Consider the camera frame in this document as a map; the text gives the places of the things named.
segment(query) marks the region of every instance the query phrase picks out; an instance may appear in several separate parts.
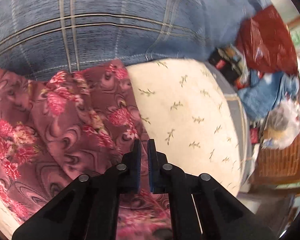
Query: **floral blanket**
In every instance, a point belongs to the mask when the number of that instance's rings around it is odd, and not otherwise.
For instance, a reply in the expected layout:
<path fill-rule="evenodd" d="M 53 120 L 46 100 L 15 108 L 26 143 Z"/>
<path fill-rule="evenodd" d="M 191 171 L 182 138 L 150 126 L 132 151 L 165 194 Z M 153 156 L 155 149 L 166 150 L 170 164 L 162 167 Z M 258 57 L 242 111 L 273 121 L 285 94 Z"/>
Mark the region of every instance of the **floral blanket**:
<path fill-rule="evenodd" d="M 80 174 L 103 174 L 142 141 L 141 191 L 122 195 L 117 239 L 171 234 L 166 195 L 149 193 L 146 143 L 120 60 L 48 82 L 0 69 L 0 199 L 22 224 Z"/>

